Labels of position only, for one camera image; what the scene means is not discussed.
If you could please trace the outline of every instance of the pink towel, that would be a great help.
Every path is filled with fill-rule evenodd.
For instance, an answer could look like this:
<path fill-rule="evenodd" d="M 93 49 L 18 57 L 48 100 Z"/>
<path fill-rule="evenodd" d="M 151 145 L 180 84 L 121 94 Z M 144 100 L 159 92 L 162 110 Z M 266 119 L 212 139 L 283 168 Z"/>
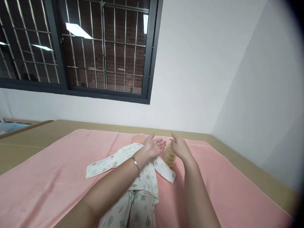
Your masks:
<path fill-rule="evenodd" d="M 130 144 L 133 134 L 76 130 L 0 176 L 1 227 L 54 227 L 104 175 L 86 179 L 86 167 Z M 168 141 L 168 137 L 158 137 Z M 223 228 L 288 227 L 292 218 L 203 141 L 186 140 L 197 160 Z M 157 174 L 157 227 L 187 227 L 184 167 L 174 184 Z"/>

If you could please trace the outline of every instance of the bracelet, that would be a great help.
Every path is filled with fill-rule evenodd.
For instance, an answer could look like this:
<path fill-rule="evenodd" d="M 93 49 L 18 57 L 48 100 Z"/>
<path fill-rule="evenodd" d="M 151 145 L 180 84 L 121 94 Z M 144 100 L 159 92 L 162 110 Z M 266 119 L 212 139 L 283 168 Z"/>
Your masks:
<path fill-rule="evenodd" d="M 138 176 L 140 176 L 142 173 L 141 173 L 141 171 L 140 171 L 140 169 L 139 169 L 139 167 L 138 167 L 138 164 L 137 164 L 137 162 L 135 161 L 135 158 L 132 156 L 131 158 L 133 158 L 133 161 L 134 161 L 134 164 L 136 165 L 136 167 L 137 167 L 137 169 L 138 169 Z"/>

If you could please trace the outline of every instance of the window frame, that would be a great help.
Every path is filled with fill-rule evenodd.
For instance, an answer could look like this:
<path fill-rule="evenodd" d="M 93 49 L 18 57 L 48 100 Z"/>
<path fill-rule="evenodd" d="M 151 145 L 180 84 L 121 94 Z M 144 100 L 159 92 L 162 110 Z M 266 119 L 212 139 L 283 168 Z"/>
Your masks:
<path fill-rule="evenodd" d="M 99 3 L 100 1 L 91 0 L 91 2 Z M 59 15 L 60 4 L 62 4 L 62 0 L 44 0 L 44 3 L 50 26 L 51 37 L 53 40 L 53 49 L 57 60 L 58 77 L 61 84 L 0 78 L 1 88 L 18 89 L 33 92 L 46 92 L 79 97 L 102 98 L 148 105 L 150 104 L 163 0 L 150 0 L 141 94 L 71 86 L 65 53 L 63 46 L 61 45 L 62 35 L 60 31 Z"/>

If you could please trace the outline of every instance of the blue object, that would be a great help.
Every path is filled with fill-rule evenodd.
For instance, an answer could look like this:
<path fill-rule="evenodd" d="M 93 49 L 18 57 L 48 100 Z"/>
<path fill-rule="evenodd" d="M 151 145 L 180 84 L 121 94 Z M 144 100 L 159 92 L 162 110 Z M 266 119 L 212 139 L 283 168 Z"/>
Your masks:
<path fill-rule="evenodd" d="M 14 131 L 20 128 L 29 126 L 30 124 L 25 123 L 0 123 L 0 135 L 6 132 Z"/>

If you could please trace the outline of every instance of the yellow liquid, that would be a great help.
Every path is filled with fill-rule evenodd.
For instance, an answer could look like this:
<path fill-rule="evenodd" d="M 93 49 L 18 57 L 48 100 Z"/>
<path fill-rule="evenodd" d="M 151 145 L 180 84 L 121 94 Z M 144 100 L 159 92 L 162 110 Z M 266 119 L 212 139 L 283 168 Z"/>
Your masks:
<path fill-rule="evenodd" d="M 164 153 L 164 157 L 162 159 L 170 168 L 174 166 L 176 155 L 173 152 L 171 143 L 167 146 L 166 151 Z"/>

